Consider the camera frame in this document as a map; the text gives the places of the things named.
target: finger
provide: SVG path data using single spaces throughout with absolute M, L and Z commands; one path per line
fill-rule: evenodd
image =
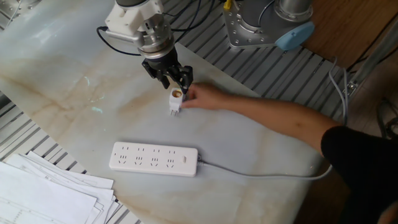
M 191 85 L 191 87 L 188 90 L 188 99 L 193 100 L 196 98 L 197 93 L 197 87 L 196 85 Z
M 198 100 L 188 100 L 181 104 L 181 108 L 197 108 Z

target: power strip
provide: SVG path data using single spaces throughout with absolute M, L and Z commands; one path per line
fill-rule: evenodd
M 109 167 L 112 170 L 194 177 L 198 150 L 187 147 L 116 142 Z

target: person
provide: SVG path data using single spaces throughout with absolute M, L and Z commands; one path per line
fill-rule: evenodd
M 396 143 L 296 103 L 231 95 L 207 83 L 191 85 L 188 99 L 182 108 L 234 111 L 317 150 L 351 189 L 340 223 L 398 223 Z

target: hand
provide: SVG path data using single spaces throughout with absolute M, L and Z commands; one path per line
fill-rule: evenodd
M 189 100 L 182 103 L 182 108 L 203 108 L 220 110 L 231 95 L 208 83 L 194 83 L 188 90 Z

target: robotic arm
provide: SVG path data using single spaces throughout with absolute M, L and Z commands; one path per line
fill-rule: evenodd
M 170 85 L 167 76 L 186 94 L 193 81 L 192 67 L 181 66 L 168 21 L 162 15 L 160 0 L 116 0 L 106 18 L 110 37 L 134 44 L 146 59 L 142 66 L 152 78 Z
M 290 50 L 314 31 L 312 0 L 245 0 L 235 7 L 231 1 L 224 5 L 224 18 L 233 48 L 278 46 Z M 106 33 L 134 44 L 146 58 L 142 66 L 164 88 L 169 87 L 170 77 L 186 94 L 193 81 L 192 67 L 178 62 L 171 27 L 162 13 L 160 0 L 116 0 L 105 21 Z

